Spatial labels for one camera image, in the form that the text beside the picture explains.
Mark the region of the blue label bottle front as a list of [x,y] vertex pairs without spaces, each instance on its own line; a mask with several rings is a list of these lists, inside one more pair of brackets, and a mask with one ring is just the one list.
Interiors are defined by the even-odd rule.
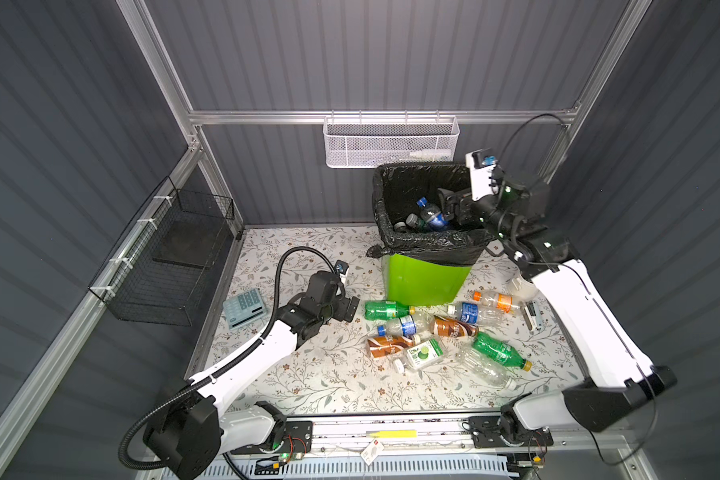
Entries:
[[417,200],[419,216],[432,231],[449,231],[452,229],[450,223],[444,218],[440,208],[429,202],[425,197]]

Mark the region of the green bottle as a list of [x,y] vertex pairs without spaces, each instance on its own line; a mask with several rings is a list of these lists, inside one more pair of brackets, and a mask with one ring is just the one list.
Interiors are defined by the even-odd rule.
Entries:
[[392,320],[399,319],[416,312],[414,306],[407,306],[391,300],[371,300],[364,304],[364,317],[366,320]]
[[532,362],[524,358],[514,347],[487,333],[479,332],[475,336],[472,348],[504,367],[518,368],[523,371],[530,371],[532,368]]

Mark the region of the clear bottle green-white label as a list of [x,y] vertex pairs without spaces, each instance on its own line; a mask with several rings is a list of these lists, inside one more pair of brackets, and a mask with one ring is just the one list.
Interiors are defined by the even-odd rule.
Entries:
[[415,232],[423,233],[429,230],[428,224],[415,213],[411,213],[406,217],[405,224]]

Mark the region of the brown tea bottle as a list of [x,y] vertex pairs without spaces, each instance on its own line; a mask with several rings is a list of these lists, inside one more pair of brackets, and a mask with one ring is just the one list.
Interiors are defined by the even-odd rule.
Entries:
[[479,328],[449,317],[435,315],[432,323],[432,333],[441,337],[476,337]]
[[406,336],[377,336],[367,339],[367,347],[370,356],[374,359],[384,358],[403,352],[421,341],[421,337],[414,334]]

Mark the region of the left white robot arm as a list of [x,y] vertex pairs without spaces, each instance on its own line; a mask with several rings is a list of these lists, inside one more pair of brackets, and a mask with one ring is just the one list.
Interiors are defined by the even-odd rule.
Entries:
[[348,297],[344,273],[319,271],[307,290],[274,311],[273,322],[223,360],[188,380],[183,397],[147,420],[143,441],[162,466],[194,479],[221,453],[280,448],[286,415],[266,401],[230,413],[244,390],[316,336],[329,320],[351,321],[359,299]]

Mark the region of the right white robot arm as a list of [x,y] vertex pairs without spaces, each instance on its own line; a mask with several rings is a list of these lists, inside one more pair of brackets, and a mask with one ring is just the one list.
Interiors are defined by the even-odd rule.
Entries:
[[470,180],[461,191],[438,189],[446,220],[477,225],[501,243],[546,298],[585,370],[577,385],[526,394],[504,406],[499,428],[506,442],[546,427],[602,432],[676,386],[675,373],[655,364],[618,322],[567,236],[545,224],[548,185],[489,169],[471,171]]

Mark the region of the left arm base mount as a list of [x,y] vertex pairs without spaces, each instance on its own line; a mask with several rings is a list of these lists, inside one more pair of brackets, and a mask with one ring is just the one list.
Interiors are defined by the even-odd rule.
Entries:
[[281,453],[309,453],[313,438],[312,421],[286,420],[275,425],[273,431],[260,444],[232,450],[232,455],[259,455]]

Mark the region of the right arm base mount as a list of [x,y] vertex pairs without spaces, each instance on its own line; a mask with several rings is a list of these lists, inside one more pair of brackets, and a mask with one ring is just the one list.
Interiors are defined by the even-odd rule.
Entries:
[[470,416],[461,422],[476,448],[541,447],[554,444],[549,429],[528,430],[512,417],[503,415]]

